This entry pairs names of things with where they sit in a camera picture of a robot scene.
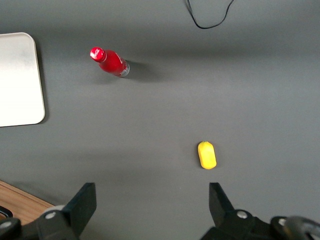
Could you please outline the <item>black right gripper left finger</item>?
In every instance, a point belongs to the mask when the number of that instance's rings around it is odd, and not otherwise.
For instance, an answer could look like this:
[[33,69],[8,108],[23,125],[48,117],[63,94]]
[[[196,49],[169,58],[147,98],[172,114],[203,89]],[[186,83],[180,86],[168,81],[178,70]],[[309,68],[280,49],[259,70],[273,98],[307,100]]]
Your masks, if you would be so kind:
[[85,183],[62,208],[46,210],[21,228],[22,240],[78,240],[97,208],[96,185]]

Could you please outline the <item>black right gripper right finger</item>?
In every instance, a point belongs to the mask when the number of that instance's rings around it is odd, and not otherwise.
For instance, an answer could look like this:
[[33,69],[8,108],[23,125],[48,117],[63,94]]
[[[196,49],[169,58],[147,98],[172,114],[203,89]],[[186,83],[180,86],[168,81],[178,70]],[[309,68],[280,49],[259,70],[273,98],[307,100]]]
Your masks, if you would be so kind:
[[235,209],[218,182],[209,184],[209,211],[214,222],[203,240],[270,240],[270,225],[243,209]]

